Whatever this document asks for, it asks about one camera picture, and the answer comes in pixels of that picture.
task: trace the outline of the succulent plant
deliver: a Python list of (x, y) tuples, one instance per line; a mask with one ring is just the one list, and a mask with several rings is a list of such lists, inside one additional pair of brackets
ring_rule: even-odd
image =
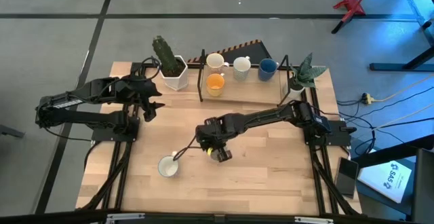
[(293, 67), (292, 64), (291, 69), (294, 72), (294, 76), (292, 78), (292, 82), (294, 85), (300, 85), (305, 88), (314, 88), (315, 83), (313, 79), (319, 77), (324, 71), (327, 70), (327, 67), (312, 67), (312, 53), (310, 53), (304, 61), (300, 64), (299, 67)]

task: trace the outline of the potted plant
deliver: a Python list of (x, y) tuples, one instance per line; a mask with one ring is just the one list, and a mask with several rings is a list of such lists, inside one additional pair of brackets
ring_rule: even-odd
[(172, 49), (161, 36), (154, 37), (152, 42), (154, 52), (161, 61), (160, 74), (169, 88), (179, 91), (189, 84), (189, 69), (187, 63), (179, 55), (174, 55)]
[[(314, 88), (315, 83), (313, 79), (319, 77), (327, 70), (327, 67), (312, 67), (311, 62), (312, 53), (304, 59), (299, 67), (290, 65), (294, 75), (289, 80), (290, 93), (288, 94), (288, 98), (297, 98), (305, 88)], [(288, 92), (287, 84), (282, 87), (282, 92), (283, 94)]]

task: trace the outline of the phone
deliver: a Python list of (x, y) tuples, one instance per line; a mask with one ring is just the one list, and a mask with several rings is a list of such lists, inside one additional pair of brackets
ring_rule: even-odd
[(336, 177), (335, 185), (343, 196), (351, 199), (354, 198), (355, 181), (358, 170), (358, 163), (343, 157), (339, 159), (338, 176)]

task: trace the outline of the hazard stripe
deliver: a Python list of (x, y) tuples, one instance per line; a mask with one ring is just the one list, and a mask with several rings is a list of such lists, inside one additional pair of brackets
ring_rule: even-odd
[[(262, 42), (261, 40), (256, 39), (256, 40), (253, 40), (253, 41), (248, 41), (246, 43), (241, 43), (239, 45), (235, 45), (235, 46), (230, 47), (230, 48), (225, 48), (223, 50), (218, 50), (216, 52), (211, 52), (211, 54), (224, 54), (225, 52), (230, 52), (230, 51), (233, 51), (233, 50), (236, 50), (236, 49), (239, 49), (239, 48), (246, 47), (248, 45), (252, 45), (252, 44), (256, 44), (256, 43), (261, 43), (261, 42)], [(196, 58), (190, 58), (187, 62), (193, 62), (194, 63), (194, 62), (199, 62), (199, 61), (200, 61), (200, 57), (196, 57)]]

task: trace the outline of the concrete floor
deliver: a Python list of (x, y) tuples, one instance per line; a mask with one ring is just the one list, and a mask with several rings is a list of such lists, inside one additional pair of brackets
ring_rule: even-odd
[[(341, 0), (111, 0), (109, 14), (341, 14), (332, 6)], [(0, 0), (2, 14), (99, 14), (104, 0)], [(414, 0), (423, 18), (434, 10), (431, 0)], [(87, 80), (106, 77), (113, 61), (141, 61), (153, 55), (151, 40), (163, 35), (174, 53), (196, 57), (202, 48), (221, 50), (261, 39), (273, 58), (285, 54), (299, 64), (313, 52), (313, 64), (330, 67), (338, 100), (358, 99), (363, 92), (387, 97), (426, 77), (427, 73), (371, 72), (371, 62), (408, 62), (429, 48), (408, 0), (365, 0), (367, 14), (379, 19), (356, 20), (337, 35), (330, 31), (338, 20), (318, 19), (106, 19), (92, 59)], [(25, 131), (24, 139), (0, 136), (0, 215), (28, 214), (35, 210), (56, 138), (34, 124), (34, 108), (41, 96), (71, 90), (77, 83), (97, 19), (0, 19), (0, 124)], [(390, 103), (423, 91), (434, 79), (396, 96)], [(383, 111), (366, 116), (375, 126), (429, 105), (430, 91)], [(386, 103), (361, 106), (359, 114)], [(99, 106), (82, 105), (83, 111)], [(355, 107), (341, 107), (354, 113)], [(427, 109), (408, 120), (429, 117)], [(434, 132), (428, 121), (386, 130), (403, 141)], [(355, 137), (368, 139), (360, 128)], [(85, 126), (73, 126), (71, 136), (89, 138)], [(378, 133), (377, 146), (399, 141)], [(89, 144), (69, 141), (56, 178), (48, 212), (73, 210), (83, 174), (83, 159)], [(362, 198), (363, 211), (373, 217), (403, 218), (403, 215)]]

